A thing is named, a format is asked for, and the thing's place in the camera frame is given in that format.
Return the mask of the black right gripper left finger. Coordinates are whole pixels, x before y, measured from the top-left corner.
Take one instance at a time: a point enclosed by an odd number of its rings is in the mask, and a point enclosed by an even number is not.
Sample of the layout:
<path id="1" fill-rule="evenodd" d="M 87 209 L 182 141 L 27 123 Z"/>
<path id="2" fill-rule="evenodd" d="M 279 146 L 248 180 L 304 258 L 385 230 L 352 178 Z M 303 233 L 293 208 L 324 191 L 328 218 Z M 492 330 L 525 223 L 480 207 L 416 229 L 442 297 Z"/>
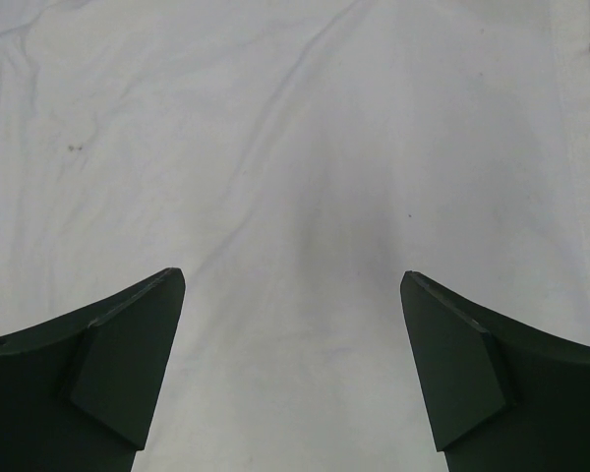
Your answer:
<path id="1" fill-rule="evenodd" d="M 180 320 L 181 269 L 0 336 L 0 471 L 129 471 Z"/>

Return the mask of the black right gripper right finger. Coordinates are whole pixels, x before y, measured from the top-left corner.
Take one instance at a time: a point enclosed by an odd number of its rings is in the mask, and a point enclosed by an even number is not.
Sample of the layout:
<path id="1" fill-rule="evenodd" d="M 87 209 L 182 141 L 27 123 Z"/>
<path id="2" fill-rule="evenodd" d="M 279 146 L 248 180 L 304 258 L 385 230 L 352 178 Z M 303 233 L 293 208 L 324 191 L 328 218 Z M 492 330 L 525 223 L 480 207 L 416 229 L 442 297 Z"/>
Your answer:
<path id="1" fill-rule="evenodd" d="M 416 271 L 402 311 L 450 471 L 590 471 L 590 346 L 481 307 Z"/>

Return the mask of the white t shirt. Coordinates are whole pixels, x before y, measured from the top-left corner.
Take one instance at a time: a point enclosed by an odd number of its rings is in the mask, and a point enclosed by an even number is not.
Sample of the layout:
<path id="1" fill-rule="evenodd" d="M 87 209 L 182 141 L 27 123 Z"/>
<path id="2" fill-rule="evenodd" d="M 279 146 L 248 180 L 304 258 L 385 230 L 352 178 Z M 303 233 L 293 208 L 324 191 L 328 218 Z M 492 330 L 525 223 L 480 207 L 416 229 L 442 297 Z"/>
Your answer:
<path id="1" fill-rule="evenodd" d="M 590 345 L 590 1 L 0 1 L 0 335 L 171 266 L 137 470 L 444 470 L 404 272 Z"/>

